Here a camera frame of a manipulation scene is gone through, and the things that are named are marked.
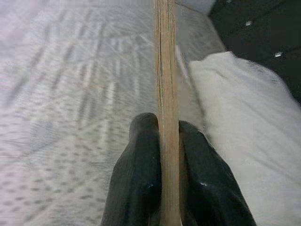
white fabric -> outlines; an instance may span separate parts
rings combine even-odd
[[[271,70],[212,54],[190,63],[207,134],[258,226],[301,225],[301,109]]]

patterned mattress surface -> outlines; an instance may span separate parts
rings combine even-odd
[[[131,120],[157,111],[149,0],[0,0],[0,226],[97,226]],[[177,10],[186,61],[224,47]],[[181,119],[202,127],[179,77]]]

wooden dowel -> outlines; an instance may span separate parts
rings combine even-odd
[[[174,0],[154,0],[155,62],[160,133],[161,226],[180,226],[179,117],[174,57]]]

